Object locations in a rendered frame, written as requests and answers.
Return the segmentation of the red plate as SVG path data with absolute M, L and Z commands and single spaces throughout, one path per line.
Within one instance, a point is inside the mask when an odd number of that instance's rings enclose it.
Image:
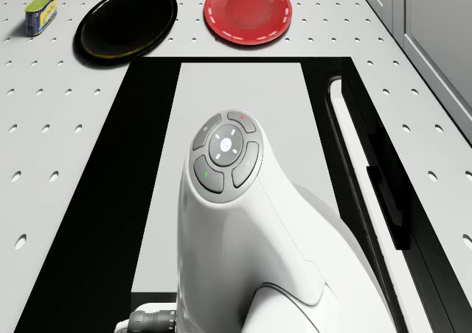
M 241 45 L 268 43 L 290 26 L 290 0 L 206 0 L 204 17 L 220 37 Z

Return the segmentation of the flat-sided can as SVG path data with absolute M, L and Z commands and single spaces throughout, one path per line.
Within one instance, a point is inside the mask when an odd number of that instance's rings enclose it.
M 33 0 L 25 11 L 25 34 L 36 36 L 52 22 L 57 15 L 57 0 Z

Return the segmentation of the white cabinet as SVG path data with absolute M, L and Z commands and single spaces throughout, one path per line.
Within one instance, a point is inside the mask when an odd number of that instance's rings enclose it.
M 472 144 L 472 0 L 367 0 Z

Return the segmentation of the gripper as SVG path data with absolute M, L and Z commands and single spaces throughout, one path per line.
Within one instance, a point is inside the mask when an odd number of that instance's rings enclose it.
M 148 303 L 119 322 L 114 333 L 176 333 L 176 303 Z

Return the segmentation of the black plate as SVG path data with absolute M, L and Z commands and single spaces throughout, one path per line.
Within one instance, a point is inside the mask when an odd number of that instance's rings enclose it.
M 177 13 L 176 0 L 102 0 L 80 22 L 74 44 L 95 63 L 126 61 L 160 43 Z

